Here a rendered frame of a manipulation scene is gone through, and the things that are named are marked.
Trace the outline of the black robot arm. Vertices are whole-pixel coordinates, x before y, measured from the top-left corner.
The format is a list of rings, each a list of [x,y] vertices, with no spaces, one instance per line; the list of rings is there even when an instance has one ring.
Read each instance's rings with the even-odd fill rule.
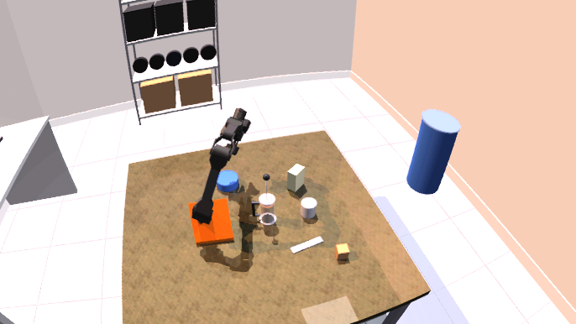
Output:
[[[198,199],[197,203],[192,208],[191,218],[196,219],[199,224],[206,223],[210,224],[212,219],[213,213],[213,204],[214,201],[212,200],[213,192],[215,190],[219,173],[222,168],[224,168],[228,161],[231,158],[233,153],[234,143],[233,138],[238,137],[243,129],[244,126],[244,118],[246,116],[246,111],[242,108],[235,109],[234,115],[229,117],[225,122],[221,133],[218,138],[216,138],[213,142],[213,145],[210,150],[210,157],[209,162],[211,165],[210,173],[207,178],[207,183],[205,185],[205,190],[203,195],[200,199]],[[221,139],[225,139],[231,142],[231,148],[221,146],[217,144],[220,142]],[[216,145],[215,145],[216,144]]]

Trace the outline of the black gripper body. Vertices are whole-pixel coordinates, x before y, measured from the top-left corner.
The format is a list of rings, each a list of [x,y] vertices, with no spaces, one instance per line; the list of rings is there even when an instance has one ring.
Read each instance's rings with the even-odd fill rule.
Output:
[[[245,123],[244,123],[243,128],[249,128],[251,125],[251,121],[246,119],[246,118],[244,119],[244,121],[245,121]],[[233,143],[234,143],[234,148],[233,148],[233,153],[232,153],[233,155],[237,154],[237,152],[238,152],[237,144],[238,144],[238,141],[241,141],[243,136],[244,136],[244,132],[242,130],[241,134],[238,137],[233,138]],[[226,147],[228,147],[228,148],[230,148],[230,150],[232,150],[231,144],[227,144]]]

